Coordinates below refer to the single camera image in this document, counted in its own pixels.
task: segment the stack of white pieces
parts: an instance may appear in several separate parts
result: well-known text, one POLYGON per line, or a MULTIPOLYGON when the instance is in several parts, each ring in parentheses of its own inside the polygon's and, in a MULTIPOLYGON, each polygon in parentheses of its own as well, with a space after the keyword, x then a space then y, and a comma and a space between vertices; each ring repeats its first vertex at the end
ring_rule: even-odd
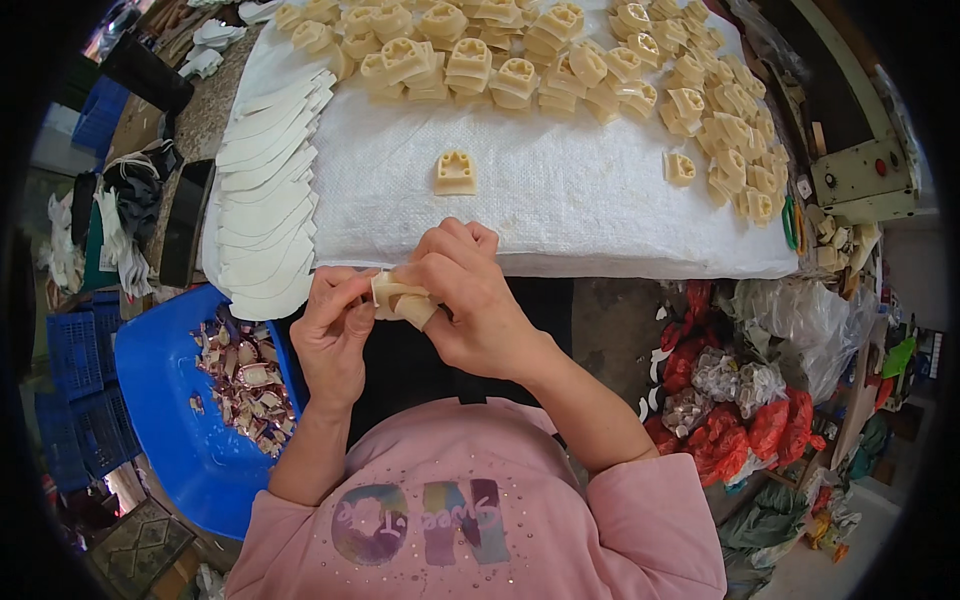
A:
POLYGON ((335 82, 323 70, 253 98, 224 132, 216 159, 219 282, 239 319, 281 319, 309 296, 319 199, 310 190, 317 151, 309 140, 335 82))

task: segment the blue plastic bin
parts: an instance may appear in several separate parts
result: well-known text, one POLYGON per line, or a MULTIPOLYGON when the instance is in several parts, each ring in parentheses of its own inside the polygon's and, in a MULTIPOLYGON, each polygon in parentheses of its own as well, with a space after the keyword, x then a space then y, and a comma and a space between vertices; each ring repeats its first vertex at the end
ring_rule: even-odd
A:
POLYGON ((123 441, 106 392, 70 403, 74 432, 90 474, 99 479, 127 462, 123 441))
MULTIPOLYGON (((163 489, 193 522, 242 540, 253 497, 266 489, 267 469, 276 461, 224 426, 210 397, 212 381, 194 365, 200 348, 189 331, 212 319, 224 301, 207 284, 152 308, 120 327, 115 357, 133 429, 163 489), (203 399, 202 415, 190 407, 193 392, 203 399)), ((286 361, 280 370, 290 381, 286 361)), ((299 417, 301 396, 288 389, 299 417)))
POLYGON ((97 80, 80 111, 71 141, 92 149, 101 160, 106 158, 113 132, 129 97, 130 92, 110 78, 97 80))
POLYGON ((47 317, 47 347, 54 384, 68 400, 104 389, 93 313, 47 317))
POLYGON ((36 394, 36 423, 50 476, 60 492, 82 490, 90 483, 73 430, 73 411, 60 394, 36 394))

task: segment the woman's right hand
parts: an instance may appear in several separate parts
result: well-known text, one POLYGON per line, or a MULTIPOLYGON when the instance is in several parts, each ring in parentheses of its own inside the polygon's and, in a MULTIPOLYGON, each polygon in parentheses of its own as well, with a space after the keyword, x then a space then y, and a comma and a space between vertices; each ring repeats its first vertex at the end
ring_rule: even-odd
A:
POLYGON ((514 300, 493 261, 498 241, 479 223, 448 217, 423 235, 410 263, 395 273, 429 290, 453 314, 449 319, 437 311, 423 328, 447 365, 523 383, 549 370, 549 359, 562 352, 514 300))

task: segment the white cloth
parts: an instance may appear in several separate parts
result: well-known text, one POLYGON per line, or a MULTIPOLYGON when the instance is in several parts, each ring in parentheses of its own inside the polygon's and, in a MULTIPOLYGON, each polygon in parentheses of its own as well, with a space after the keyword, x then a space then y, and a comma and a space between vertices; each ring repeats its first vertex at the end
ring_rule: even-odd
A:
MULTIPOLYGON (((613 48, 606 0, 580 4, 585 33, 613 48)), ((712 14, 707 25, 727 39, 720 54, 743 57, 732 24, 712 14)), ((292 82, 308 61, 269 23, 234 105, 292 82)), ((760 229, 734 216, 730 204, 715 208, 708 163, 694 140, 670 135, 657 114, 601 127, 585 109, 564 123, 536 109, 518 118, 452 103, 374 106, 359 79, 338 87, 312 139, 319 152, 311 183, 320 196, 315 265, 405 262, 428 228, 453 215, 499 233, 497 260, 513 276, 777 278, 797 269, 780 219, 760 229), (473 157, 476 196, 433 195, 436 160, 450 149, 473 157), (663 178, 663 153, 677 151, 698 171, 687 188, 663 178)), ((217 223, 216 210, 217 203, 207 205, 208 224, 217 223)), ((214 234, 204 227, 204 272, 215 283, 214 234)))

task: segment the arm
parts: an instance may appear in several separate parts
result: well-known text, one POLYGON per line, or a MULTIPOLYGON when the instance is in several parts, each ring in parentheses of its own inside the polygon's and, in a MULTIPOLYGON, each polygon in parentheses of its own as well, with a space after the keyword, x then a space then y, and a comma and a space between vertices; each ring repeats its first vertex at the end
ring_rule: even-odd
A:
POLYGON ((396 269, 401 281, 430 290, 452 312, 449 319, 438 311, 423 329, 444 362, 527 388, 591 473, 659 456, 626 402, 530 324, 493 261, 496 245, 489 229, 448 218, 396 269))
POLYGON ((267 488, 284 500, 319 506, 343 480, 350 410, 366 380, 363 346, 374 308, 361 297, 372 273, 317 269, 303 317, 290 326, 310 402, 267 488))

